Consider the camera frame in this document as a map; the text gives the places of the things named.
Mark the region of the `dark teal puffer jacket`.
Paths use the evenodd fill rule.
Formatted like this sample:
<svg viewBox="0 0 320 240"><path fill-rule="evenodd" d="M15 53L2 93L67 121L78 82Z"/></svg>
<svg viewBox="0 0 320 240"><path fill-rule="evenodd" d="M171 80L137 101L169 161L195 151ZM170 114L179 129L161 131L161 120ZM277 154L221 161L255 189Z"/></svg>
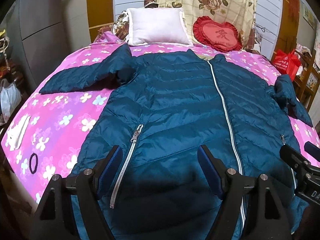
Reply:
<svg viewBox="0 0 320 240"><path fill-rule="evenodd" d="M88 133L72 174L93 167L114 145L124 152L116 177L99 202L116 239L204 239L220 207L197 161L213 156L245 176L270 176L289 220L298 229L307 202L294 195L281 146L300 146L291 118L311 125L291 79L269 85L222 54L192 50L134 56L127 44L101 62L56 73L41 94L113 87Z"/></svg>

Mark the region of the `wooden shelf rack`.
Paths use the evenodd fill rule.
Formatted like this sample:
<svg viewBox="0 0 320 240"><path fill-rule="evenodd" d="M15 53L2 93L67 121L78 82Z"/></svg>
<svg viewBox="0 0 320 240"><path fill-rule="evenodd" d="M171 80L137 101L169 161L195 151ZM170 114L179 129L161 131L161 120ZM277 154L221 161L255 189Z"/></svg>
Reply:
<svg viewBox="0 0 320 240"><path fill-rule="evenodd" d="M317 89L319 88L319 70L316 64L316 51L313 50L312 54L307 52L295 53L300 56L302 72L296 75L293 86L297 99L304 105L307 111L310 111L313 100L316 96Z"/></svg>

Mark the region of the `red shopping bag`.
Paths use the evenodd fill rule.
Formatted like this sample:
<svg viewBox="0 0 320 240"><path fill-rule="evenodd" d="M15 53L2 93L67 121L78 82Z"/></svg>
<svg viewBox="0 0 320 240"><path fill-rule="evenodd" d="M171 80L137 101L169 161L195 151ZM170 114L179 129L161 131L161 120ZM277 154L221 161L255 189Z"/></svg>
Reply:
<svg viewBox="0 0 320 240"><path fill-rule="evenodd" d="M272 65L278 70L278 72L280 72L280 74L287 74L291 81L293 81L299 70L301 62L295 54L295 49L289 53L285 53L278 49L274 59L272 60Z"/></svg>

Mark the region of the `white tissue packet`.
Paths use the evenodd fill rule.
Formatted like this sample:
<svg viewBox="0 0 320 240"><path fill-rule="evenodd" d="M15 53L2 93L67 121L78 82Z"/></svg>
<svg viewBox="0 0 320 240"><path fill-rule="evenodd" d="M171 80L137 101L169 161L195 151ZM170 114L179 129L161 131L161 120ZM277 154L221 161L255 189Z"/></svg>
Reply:
<svg viewBox="0 0 320 240"><path fill-rule="evenodd" d="M10 151L14 151L20 148L24 134L29 124L30 116L24 115L21 117L17 125L13 126L7 131L6 147L9 147Z"/></svg>

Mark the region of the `white plastic bag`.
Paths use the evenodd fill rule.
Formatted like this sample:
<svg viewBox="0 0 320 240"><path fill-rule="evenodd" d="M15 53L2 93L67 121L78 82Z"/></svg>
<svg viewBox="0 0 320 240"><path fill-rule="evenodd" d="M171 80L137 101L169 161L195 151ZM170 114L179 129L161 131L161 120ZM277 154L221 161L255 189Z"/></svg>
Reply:
<svg viewBox="0 0 320 240"><path fill-rule="evenodd" d="M16 107L20 104L22 96L14 83L7 79L1 80L1 113L5 123L8 122Z"/></svg>

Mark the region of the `red heart-shaped cushion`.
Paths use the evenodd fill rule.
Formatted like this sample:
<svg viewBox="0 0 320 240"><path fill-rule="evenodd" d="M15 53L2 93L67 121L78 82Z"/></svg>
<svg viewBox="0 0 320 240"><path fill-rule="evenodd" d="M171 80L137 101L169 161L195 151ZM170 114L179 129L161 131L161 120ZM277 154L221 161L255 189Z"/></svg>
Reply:
<svg viewBox="0 0 320 240"><path fill-rule="evenodd" d="M217 23L209 16L199 17L195 21L193 36L201 44L224 53L242 48L238 31L234 25L229 22Z"/></svg>

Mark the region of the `cream rose-print quilt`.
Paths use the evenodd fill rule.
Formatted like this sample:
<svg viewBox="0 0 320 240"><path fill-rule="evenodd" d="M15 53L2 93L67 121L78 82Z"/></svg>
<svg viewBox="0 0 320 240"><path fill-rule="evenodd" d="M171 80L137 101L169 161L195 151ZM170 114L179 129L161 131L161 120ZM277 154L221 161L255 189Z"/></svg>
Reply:
<svg viewBox="0 0 320 240"><path fill-rule="evenodd" d="M144 0L146 8L182 8L187 33L193 43L193 25L199 17L208 16L217 23L229 22L238 31L244 49L254 47L255 7L257 0Z"/></svg>

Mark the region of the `white square pillow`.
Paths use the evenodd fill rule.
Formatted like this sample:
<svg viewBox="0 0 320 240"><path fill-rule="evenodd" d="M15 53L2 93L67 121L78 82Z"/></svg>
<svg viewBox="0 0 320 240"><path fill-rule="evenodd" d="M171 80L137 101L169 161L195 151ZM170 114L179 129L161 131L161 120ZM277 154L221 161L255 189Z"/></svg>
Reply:
<svg viewBox="0 0 320 240"><path fill-rule="evenodd" d="M127 13L129 45L172 43L193 46L182 8L130 8Z"/></svg>

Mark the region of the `brown floral blanket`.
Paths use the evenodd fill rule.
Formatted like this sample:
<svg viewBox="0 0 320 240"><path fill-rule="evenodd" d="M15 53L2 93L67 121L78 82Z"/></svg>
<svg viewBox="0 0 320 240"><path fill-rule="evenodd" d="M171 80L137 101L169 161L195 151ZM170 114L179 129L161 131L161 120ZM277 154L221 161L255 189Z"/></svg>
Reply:
<svg viewBox="0 0 320 240"><path fill-rule="evenodd" d="M102 25L94 42L129 40L129 15L126 10L122 11L113 23Z"/></svg>

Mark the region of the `grey refrigerator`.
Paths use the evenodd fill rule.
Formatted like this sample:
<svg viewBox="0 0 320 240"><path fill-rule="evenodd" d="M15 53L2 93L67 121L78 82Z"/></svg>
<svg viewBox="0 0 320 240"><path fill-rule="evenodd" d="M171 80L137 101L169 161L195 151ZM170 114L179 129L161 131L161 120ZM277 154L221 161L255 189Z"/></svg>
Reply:
<svg viewBox="0 0 320 240"><path fill-rule="evenodd" d="M29 94L67 55L91 42L86 0L16 0L1 25Z"/></svg>

